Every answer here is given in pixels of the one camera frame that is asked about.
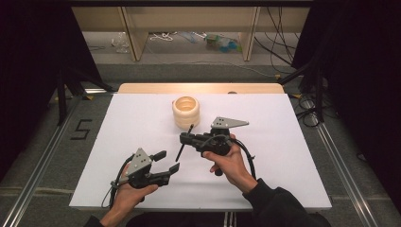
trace stand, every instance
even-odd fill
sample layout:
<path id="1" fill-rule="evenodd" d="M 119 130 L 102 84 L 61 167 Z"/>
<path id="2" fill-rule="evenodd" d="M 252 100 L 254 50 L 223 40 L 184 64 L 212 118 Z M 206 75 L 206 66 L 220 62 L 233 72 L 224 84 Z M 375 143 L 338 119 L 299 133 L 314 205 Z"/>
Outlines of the stand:
<path id="1" fill-rule="evenodd" d="M 313 86 L 315 86 L 316 93 L 316 115 L 320 122 L 323 120 L 323 62 L 324 58 L 327 57 L 326 49 L 329 47 L 333 37 L 339 33 L 340 25 L 345 22 L 344 15 L 346 10 L 349 9 L 349 1 L 346 1 L 340 8 L 340 11 L 336 13 L 332 19 L 329 27 L 323 35 L 322 41 L 319 43 L 315 54 L 312 56 L 311 60 L 297 69 L 292 74 L 286 76 L 284 79 L 280 79 L 278 83 L 284 85 L 298 76 L 304 75 L 299 86 L 301 93 L 310 92 Z"/>
<path id="2" fill-rule="evenodd" d="M 64 76 L 65 72 L 70 71 L 70 75 L 68 77 Z M 59 96 L 59 125 L 64 121 L 67 116 L 67 102 L 65 97 L 65 89 L 64 85 L 67 85 L 68 89 L 70 89 L 71 93 L 74 96 L 81 96 L 85 94 L 85 89 L 82 87 L 82 84 L 79 82 L 79 78 L 86 79 L 92 82 L 94 85 L 98 86 L 106 90 L 107 92 L 116 92 L 113 87 L 103 83 L 102 81 L 98 81 L 85 73 L 79 71 L 78 69 L 74 69 L 71 67 L 64 68 L 60 70 L 58 74 L 57 80 L 57 92 Z"/>

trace person's right hand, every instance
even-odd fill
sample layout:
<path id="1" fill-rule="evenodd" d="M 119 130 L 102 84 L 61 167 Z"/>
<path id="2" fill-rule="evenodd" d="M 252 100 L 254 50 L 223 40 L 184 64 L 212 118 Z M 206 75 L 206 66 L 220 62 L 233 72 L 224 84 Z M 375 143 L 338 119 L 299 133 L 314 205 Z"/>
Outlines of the person's right hand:
<path id="1" fill-rule="evenodd" d="M 235 135 L 233 134 L 230 134 L 230 137 L 235 139 Z M 233 144 L 225 156 L 215 154 L 212 151 L 205 151 L 202 156 L 207 160 L 215 162 L 210 168 L 210 172 L 215 172 L 220 168 L 226 175 L 227 180 L 243 193 L 250 192 L 257 185 L 257 181 L 244 165 L 239 145 Z"/>

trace person's left hand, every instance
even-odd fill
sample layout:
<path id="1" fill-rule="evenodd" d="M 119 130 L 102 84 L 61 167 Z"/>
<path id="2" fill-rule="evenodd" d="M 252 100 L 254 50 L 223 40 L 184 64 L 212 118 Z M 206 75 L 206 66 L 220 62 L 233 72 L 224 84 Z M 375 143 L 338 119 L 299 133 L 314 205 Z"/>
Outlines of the person's left hand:
<path id="1" fill-rule="evenodd" d="M 129 165 L 125 166 L 123 173 L 127 171 Z M 133 188 L 128 183 L 120 185 L 112 209 L 100 223 L 103 226 L 117 226 L 146 195 L 156 191 L 157 188 L 157 184 L 140 189 Z"/>

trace black curtain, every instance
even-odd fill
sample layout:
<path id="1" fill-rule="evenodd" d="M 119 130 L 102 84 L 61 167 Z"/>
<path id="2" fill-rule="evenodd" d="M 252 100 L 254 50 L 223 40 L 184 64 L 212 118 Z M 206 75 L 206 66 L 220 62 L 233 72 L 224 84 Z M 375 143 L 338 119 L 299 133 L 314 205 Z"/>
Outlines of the black curtain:
<path id="1" fill-rule="evenodd" d="M 354 0 L 346 7 L 325 49 L 323 76 L 341 119 L 401 213 L 401 3 Z M 295 67 L 310 59 L 327 18 L 335 18 L 322 8 L 308 15 Z"/>
<path id="2" fill-rule="evenodd" d="M 0 180 L 26 148 L 60 71 L 82 91 L 78 69 L 101 81 L 71 8 L 21 0 L 0 1 Z"/>

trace metal rail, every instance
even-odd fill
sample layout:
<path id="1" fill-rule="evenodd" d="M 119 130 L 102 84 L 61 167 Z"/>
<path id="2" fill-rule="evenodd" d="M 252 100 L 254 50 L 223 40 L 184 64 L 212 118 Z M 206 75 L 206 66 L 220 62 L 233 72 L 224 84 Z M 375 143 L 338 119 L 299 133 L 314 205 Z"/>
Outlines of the metal rail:
<path id="1" fill-rule="evenodd" d="M 307 102 L 306 106 L 308 108 L 312 108 L 312 105 Z M 315 123 L 318 123 L 318 119 L 314 116 L 313 120 Z M 328 132 L 327 127 L 323 122 L 321 122 L 318 126 L 319 136 L 322 138 L 325 148 L 333 162 L 334 167 L 337 170 L 337 173 L 340 176 L 342 184 L 347 191 L 347 194 L 354 205 L 357 214 L 359 215 L 360 220 L 362 221 L 363 226 L 371 227 L 378 226 L 377 221 L 375 220 L 375 216 L 372 213 L 371 207 L 368 202 L 363 197 L 362 193 L 357 186 L 357 183 L 354 181 L 351 172 L 348 170 L 347 165 L 344 163 L 339 150 L 336 147 L 336 144 L 333 141 L 330 133 Z"/>
<path id="2" fill-rule="evenodd" d="M 44 154 L 42 155 L 32 174 L 30 175 L 29 180 L 27 181 L 22 192 L 9 210 L 9 214 L 6 218 L 6 221 L 3 223 L 3 227 L 18 226 L 21 218 L 24 215 L 25 210 L 27 209 L 33 197 L 33 194 L 35 193 L 36 187 L 41 181 L 57 147 L 59 146 L 60 140 L 68 126 L 69 120 L 73 115 L 75 109 L 77 108 L 79 102 L 79 96 L 76 96 L 72 99 L 70 110 L 68 110 L 68 114 L 65 117 L 65 120 L 62 122 L 61 125 L 57 126 L 49 143 L 47 144 L 46 149 L 44 150 Z"/>

